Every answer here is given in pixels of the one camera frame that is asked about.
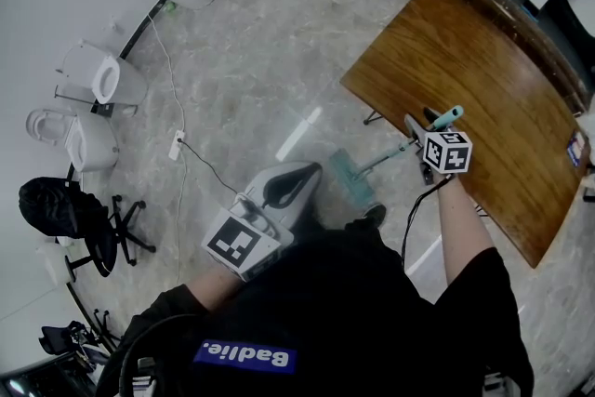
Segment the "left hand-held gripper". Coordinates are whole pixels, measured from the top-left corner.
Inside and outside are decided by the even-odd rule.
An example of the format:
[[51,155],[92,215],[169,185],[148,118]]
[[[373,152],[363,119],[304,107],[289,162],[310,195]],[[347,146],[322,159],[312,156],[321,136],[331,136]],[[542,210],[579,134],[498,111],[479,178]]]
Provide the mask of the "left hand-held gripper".
[[322,174],[320,164],[305,161],[262,170],[229,209],[219,210],[203,250],[244,282],[254,279],[294,243],[292,231],[305,216]]

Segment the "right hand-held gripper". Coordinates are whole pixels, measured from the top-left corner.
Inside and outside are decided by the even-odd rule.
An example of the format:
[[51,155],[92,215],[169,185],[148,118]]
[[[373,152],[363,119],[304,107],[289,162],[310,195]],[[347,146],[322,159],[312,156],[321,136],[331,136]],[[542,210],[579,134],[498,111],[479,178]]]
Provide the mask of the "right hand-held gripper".
[[[441,128],[442,115],[432,108],[423,109],[428,128]],[[473,144],[461,131],[427,132],[411,114],[404,117],[409,138],[423,145],[422,160],[434,172],[443,176],[464,174],[469,171]]]

